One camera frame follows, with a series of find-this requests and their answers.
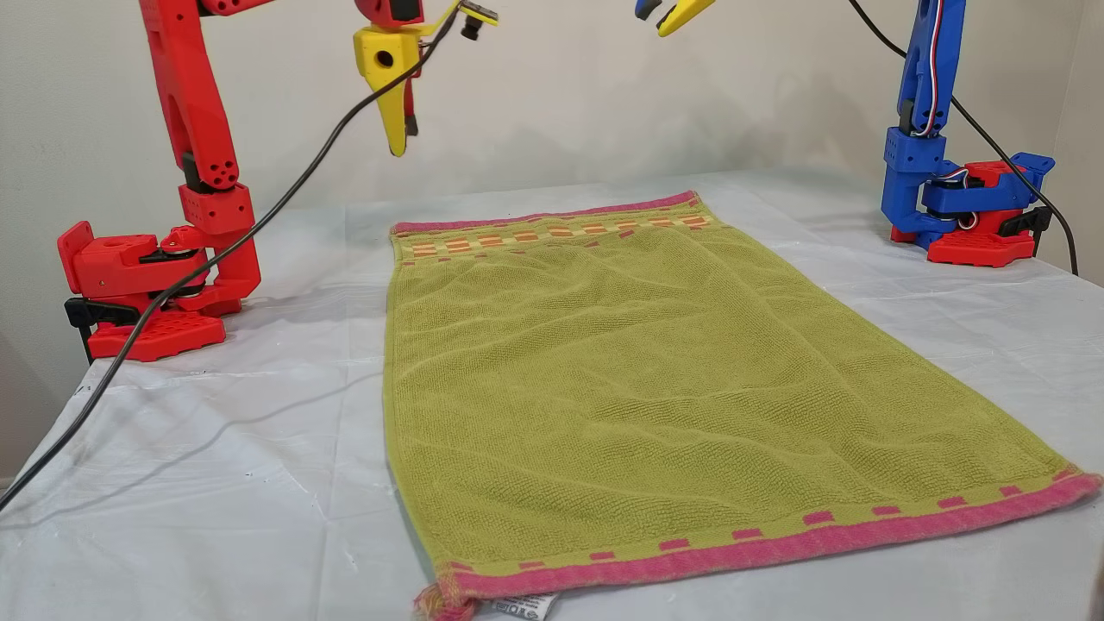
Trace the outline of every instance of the pink towel border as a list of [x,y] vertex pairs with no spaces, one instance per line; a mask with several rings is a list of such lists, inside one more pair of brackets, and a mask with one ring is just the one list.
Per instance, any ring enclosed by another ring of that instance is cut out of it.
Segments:
[[596,209],[584,209],[583,211],[569,211],[566,213],[533,213],[520,218],[503,218],[500,220],[459,220],[457,222],[400,222],[395,224],[391,232],[397,233],[426,233],[431,231],[456,231],[458,229],[474,229],[477,227],[493,227],[495,224],[512,224],[524,222],[534,218],[563,218],[565,215],[593,215],[596,213],[614,213],[617,211],[644,211],[647,209],[660,209],[664,207],[675,207],[684,202],[690,202],[698,198],[692,191],[681,194],[658,199],[647,202],[635,202],[630,204],[615,204],[613,207],[599,207]]
[[1081,474],[1031,494],[1011,496],[988,505],[955,507],[932,515],[889,517],[850,526],[825,525],[778,539],[742,541],[715,548],[672,549],[640,560],[605,560],[594,565],[532,569],[505,577],[460,570],[450,572],[449,579],[439,583],[446,601],[457,602],[471,598],[548,593],[595,585],[660,582],[715,571],[750,569],[986,528],[1070,505],[1094,493],[1102,483],[1104,480],[1100,475]]

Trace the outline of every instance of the towel fringe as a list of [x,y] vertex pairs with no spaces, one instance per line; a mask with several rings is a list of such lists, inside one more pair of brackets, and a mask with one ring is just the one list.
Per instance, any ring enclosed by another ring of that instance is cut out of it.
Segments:
[[476,600],[461,606],[447,606],[436,582],[429,585],[414,599],[414,621],[471,621],[476,615]]

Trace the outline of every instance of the care label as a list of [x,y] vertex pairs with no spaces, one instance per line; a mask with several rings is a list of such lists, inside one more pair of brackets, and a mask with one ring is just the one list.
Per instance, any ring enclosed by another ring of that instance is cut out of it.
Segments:
[[518,598],[502,598],[490,602],[490,607],[499,612],[505,612],[518,619],[529,621],[544,621],[548,617],[552,602],[560,597],[560,593],[544,593],[541,596],[522,596]]

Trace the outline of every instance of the towel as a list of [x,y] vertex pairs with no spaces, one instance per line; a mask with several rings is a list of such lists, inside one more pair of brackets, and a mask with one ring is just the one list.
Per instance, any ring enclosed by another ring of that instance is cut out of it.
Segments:
[[693,192],[399,224],[388,452],[428,619],[962,533],[1102,483]]

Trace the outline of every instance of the table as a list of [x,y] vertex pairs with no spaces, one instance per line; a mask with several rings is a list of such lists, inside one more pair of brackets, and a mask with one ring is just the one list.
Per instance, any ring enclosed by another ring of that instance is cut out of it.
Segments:
[[[384,452],[389,227],[687,189],[1055,450],[1104,471],[1104,290],[1033,260],[927,263],[888,241],[878,196],[847,177],[725,172],[293,210],[258,240],[265,281],[229,319],[227,343],[125,365],[77,439],[0,518],[0,619],[407,619],[431,578]],[[44,445],[105,368],[89,369]],[[965,536],[581,590],[551,618],[1081,620],[1102,518],[1091,499]],[[508,618],[477,617],[495,619]]]

